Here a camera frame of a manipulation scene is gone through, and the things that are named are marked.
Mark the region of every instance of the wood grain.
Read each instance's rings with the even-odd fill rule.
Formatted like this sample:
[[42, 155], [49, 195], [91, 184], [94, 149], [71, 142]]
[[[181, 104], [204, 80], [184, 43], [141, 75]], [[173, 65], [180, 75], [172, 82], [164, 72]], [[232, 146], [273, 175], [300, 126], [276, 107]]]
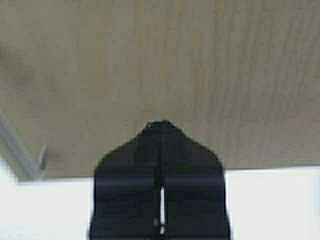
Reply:
[[167, 119], [227, 169], [320, 164], [320, 1], [0, 3], [0, 106], [48, 178]]

